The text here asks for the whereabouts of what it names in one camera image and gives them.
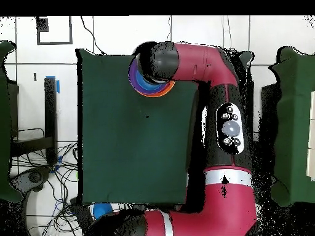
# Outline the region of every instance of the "blue object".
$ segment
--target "blue object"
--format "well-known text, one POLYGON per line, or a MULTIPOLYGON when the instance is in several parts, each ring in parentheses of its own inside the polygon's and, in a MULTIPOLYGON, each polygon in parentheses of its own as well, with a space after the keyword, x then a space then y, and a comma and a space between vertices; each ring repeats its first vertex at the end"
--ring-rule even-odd
POLYGON ((110 213, 113 211, 110 203, 95 203, 93 207, 93 215, 95 219, 100 218, 104 214, 110 213))
POLYGON ((162 84, 150 84, 146 82, 139 71, 136 73, 136 79, 138 84, 145 90, 157 90, 158 88, 162 87, 162 84))
MULTIPOLYGON (((60 168, 59 165, 56 165, 56 166, 55 166, 55 169, 56 169, 57 171, 59 170, 59 168, 60 168)), ((54 173, 55 173, 55 170, 50 171, 50 174, 54 174, 54 173)))
POLYGON ((59 80, 56 82, 56 89, 57 89, 57 93, 60 93, 60 84, 59 84, 59 80))
MULTIPOLYGON (((56 79, 55 76, 46 76, 46 78, 56 79)), ((56 91, 57 91, 57 93, 60 93, 60 83, 59 83, 59 80, 56 81, 56 91)))

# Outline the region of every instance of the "white stripe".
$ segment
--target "white stripe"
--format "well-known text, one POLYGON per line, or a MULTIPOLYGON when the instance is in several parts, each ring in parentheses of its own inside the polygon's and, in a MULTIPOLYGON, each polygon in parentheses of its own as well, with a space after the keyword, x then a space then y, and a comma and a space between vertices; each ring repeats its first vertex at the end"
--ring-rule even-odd
POLYGON ((164 220, 165 236, 173 236, 173 226, 172 223, 170 222, 170 216, 167 213, 162 212, 161 210, 160 212, 164 220))
POLYGON ((230 184, 242 184, 252 187, 252 175, 237 169, 209 170, 205 173, 205 185, 221 184, 224 176, 230 184))

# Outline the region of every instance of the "black frame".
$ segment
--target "black frame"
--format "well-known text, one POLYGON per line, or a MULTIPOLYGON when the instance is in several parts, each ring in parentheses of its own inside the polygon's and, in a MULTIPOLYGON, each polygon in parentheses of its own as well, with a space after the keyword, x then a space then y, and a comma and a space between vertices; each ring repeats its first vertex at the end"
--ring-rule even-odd
POLYGON ((36 17, 37 26, 37 45, 62 45, 62 44, 72 44, 72 18, 69 16, 69 42, 41 42, 41 30, 38 27, 40 18, 36 17))
MULTIPOLYGON (((13 140, 11 142, 11 157, 18 157, 31 152, 46 150, 48 165, 57 163, 57 117, 56 117, 56 81, 54 78, 45 78, 45 137, 32 140, 13 140)), ((17 92, 10 98, 17 101, 17 92)), ((16 124, 17 129, 17 102, 11 102, 12 126, 16 124)))

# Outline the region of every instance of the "green table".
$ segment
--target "green table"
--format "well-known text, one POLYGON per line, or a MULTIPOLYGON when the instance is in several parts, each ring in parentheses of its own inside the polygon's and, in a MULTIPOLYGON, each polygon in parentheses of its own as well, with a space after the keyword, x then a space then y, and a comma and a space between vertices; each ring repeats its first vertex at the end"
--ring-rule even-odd
POLYGON ((271 69, 279 78, 282 97, 277 104, 279 128, 274 144, 273 199, 285 207, 295 202, 315 203, 315 182, 306 175, 311 92, 315 91, 315 56, 285 47, 271 69))
POLYGON ((196 85, 148 98, 129 83, 133 56, 79 53, 83 202, 183 203, 196 85))

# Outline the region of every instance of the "blue tape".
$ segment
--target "blue tape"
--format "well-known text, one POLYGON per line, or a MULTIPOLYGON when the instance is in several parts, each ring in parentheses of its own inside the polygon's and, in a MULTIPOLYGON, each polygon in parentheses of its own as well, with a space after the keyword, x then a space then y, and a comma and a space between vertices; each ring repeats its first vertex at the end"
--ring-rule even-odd
POLYGON ((59 84, 59 80, 56 83, 56 89, 57 89, 57 93, 60 93, 60 84, 59 84))
MULTIPOLYGON (((56 165, 56 166, 55 166, 55 169, 56 169, 57 171, 59 170, 59 168, 60 168, 59 165, 56 165)), ((55 170, 50 171, 50 174, 54 174, 54 173, 55 173, 55 170)))
MULTIPOLYGON (((46 76, 46 78, 56 79, 56 76, 46 76)), ((59 83, 59 80, 56 81, 56 91, 57 91, 57 93, 60 93, 60 83, 59 83)))

